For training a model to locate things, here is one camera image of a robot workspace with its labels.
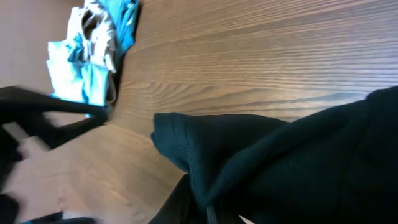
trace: pile of folded clothes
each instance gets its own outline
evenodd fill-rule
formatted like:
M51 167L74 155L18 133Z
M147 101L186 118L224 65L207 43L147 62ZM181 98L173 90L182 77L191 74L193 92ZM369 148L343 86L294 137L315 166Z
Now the pile of folded clothes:
M84 7L72 9L67 38L48 44L52 96L96 106L115 101L113 76L134 44L138 5L136 0L85 0Z

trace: folded black cloth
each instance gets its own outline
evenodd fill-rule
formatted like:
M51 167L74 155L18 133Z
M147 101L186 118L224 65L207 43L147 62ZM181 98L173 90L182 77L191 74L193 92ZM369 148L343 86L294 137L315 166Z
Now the folded black cloth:
M225 211L254 223L398 221L398 87L293 123L169 113L154 124L156 148L188 173L187 223L228 223Z

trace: wood grain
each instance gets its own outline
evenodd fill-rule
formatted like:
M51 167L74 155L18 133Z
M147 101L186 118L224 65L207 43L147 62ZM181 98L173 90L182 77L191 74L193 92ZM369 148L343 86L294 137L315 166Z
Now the wood grain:
M295 121L398 84L393 0L143 1L109 125L74 145L71 185L104 223L147 223L182 172L156 112Z

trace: brown wooden surface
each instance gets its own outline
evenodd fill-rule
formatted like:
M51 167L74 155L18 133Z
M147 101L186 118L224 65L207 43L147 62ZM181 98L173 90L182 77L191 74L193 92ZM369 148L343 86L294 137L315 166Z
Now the brown wooden surface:
M75 141L72 186L106 223L147 223L182 172L155 112L294 121L398 83L398 2L143 1L110 125Z

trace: light blue fabric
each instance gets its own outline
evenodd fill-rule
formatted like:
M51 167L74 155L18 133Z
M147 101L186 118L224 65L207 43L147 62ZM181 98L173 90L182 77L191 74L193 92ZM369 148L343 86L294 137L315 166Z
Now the light blue fabric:
M99 0L109 12L116 28L114 64L119 69L121 59L134 44L138 1ZM107 69L79 60L83 50L79 34L73 40L49 42L47 68L51 76L54 94L62 100L104 106L108 85Z
M116 27L116 51L113 55L116 69L119 69L123 55L134 44L134 29L138 12L139 1L136 0L98 0L109 15Z

